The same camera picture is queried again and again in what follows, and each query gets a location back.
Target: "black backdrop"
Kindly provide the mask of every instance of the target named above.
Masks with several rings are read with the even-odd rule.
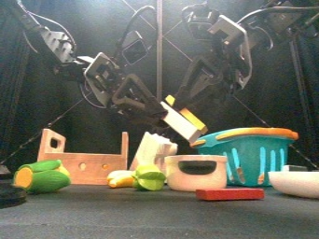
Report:
[[[237,21],[256,10],[264,1],[213,1],[217,9]],[[57,20],[71,32],[79,46],[79,55],[95,56],[101,51],[111,55],[130,22],[134,9],[157,5],[157,1],[123,0],[55,0],[23,1],[31,11]],[[190,59],[206,52],[207,46],[187,34],[181,22],[182,9],[202,1],[163,1],[163,93],[174,94],[190,64]],[[2,9],[2,159],[27,142],[47,124],[53,122],[82,99],[75,82],[58,79],[43,65],[42,58],[29,51],[22,31],[9,12]],[[145,18],[153,22],[153,16]],[[135,25],[147,43],[154,29],[145,20]],[[302,39],[302,70],[306,80],[301,89],[292,57],[292,46],[286,44],[274,51],[254,53],[254,77],[235,97],[273,127],[285,127],[301,134],[296,143],[318,162],[318,39]],[[153,93],[157,93],[157,49],[127,72],[137,73]],[[265,126],[250,110],[230,97],[217,104],[211,99],[199,117],[207,123],[210,133],[234,127]],[[87,153],[119,153],[122,131],[130,132],[130,161],[135,155],[147,126],[133,125],[119,115],[82,102],[54,124],[53,129],[67,138],[66,151]],[[37,161],[41,139],[7,160],[15,171],[29,162]],[[179,153],[193,153],[187,142],[178,139]],[[306,164],[292,152],[292,162]]]

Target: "yellow banana toy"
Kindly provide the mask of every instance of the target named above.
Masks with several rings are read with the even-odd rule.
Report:
[[[106,181],[107,185],[114,189],[134,187],[133,171],[117,170],[109,174]]]

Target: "basket handle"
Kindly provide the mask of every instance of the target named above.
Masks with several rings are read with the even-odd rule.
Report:
[[[253,127],[253,128],[234,129],[234,130],[218,135],[217,140],[225,140],[225,139],[230,139],[233,137],[245,136],[245,135],[282,136],[282,137],[288,137],[293,140],[297,140],[300,138],[298,133],[289,129]]]
[[[199,139],[195,143],[190,144],[191,148],[201,147],[206,144],[206,139]]]

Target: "green toy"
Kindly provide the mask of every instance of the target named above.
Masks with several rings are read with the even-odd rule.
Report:
[[[70,172],[61,160],[25,164],[14,177],[14,185],[25,188],[29,193],[54,192],[70,184]]]
[[[166,175],[155,164],[139,165],[133,174],[134,188],[138,190],[162,190]]]

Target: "plastic toy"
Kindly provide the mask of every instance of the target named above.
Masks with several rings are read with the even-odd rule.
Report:
[[[14,176],[14,185],[29,193],[54,192],[70,184],[70,173],[61,160],[25,164]]]

